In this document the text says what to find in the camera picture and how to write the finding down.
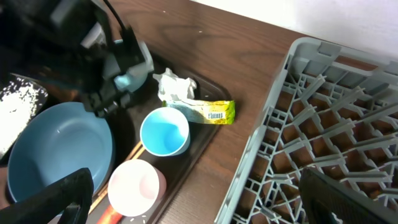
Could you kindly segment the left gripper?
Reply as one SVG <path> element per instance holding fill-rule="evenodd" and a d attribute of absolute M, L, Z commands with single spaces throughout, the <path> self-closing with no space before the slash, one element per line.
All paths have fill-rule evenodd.
<path fill-rule="evenodd" d="M 132 93 L 114 79 L 144 56 L 130 26 L 113 40 L 115 15 L 109 1 L 2 1 L 1 73 L 76 90 L 100 118 L 126 108 Z"/>

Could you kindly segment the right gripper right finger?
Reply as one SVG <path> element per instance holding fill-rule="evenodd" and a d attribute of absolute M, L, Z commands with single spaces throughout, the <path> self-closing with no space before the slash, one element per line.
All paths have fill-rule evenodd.
<path fill-rule="evenodd" d="M 321 172 L 305 168 L 299 182 L 300 198 L 309 223 L 397 223 L 397 213 L 345 187 Z"/>

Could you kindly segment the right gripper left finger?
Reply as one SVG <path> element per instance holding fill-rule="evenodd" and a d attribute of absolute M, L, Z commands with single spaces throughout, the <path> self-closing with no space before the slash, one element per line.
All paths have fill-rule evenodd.
<path fill-rule="evenodd" d="M 81 168 L 48 185 L 39 193 L 1 210 L 1 223 L 85 223 L 92 204 L 91 172 Z"/>

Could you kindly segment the large dark blue plate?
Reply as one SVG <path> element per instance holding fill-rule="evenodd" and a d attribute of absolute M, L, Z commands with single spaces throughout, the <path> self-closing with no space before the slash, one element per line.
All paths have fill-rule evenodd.
<path fill-rule="evenodd" d="M 97 192 L 113 163 L 114 140 L 106 120 L 85 111 L 82 103 L 60 103 L 37 115 L 15 141 L 7 186 L 19 202 L 87 167 Z"/>

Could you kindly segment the pink cup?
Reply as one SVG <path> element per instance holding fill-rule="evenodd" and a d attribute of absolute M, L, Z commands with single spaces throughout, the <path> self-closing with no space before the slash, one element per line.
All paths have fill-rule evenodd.
<path fill-rule="evenodd" d="M 134 159 L 131 170 L 116 177 L 109 185 L 108 199 L 121 215 L 136 217 L 146 213 L 163 197 L 167 181 L 163 173 L 150 163 Z"/>

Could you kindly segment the small light blue bowl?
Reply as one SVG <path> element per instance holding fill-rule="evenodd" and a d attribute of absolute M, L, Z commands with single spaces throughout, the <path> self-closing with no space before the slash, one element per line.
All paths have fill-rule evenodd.
<path fill-rule="evenodd" d="M 154 71 L 153 59 L 146 43 L 139 41 L 138 45 L 143 53 L 144 61 L 128 68 L 124 75 L 117 76 L 114 79 L 114 84 L 119 91 L 127 90 L 133 93 L 144 84 L 148 74 Z"/>

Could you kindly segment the light blue cup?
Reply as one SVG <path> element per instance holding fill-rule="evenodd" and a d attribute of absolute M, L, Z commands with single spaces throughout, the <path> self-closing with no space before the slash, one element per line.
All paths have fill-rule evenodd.
<path fill-rule="evenodd" d="M 175 108 L 157 108 L 143 120 L 140 139 L 144 148 L 152 155 L 158 157 L 181 155 L 190 145 L 188 120 Z"/>

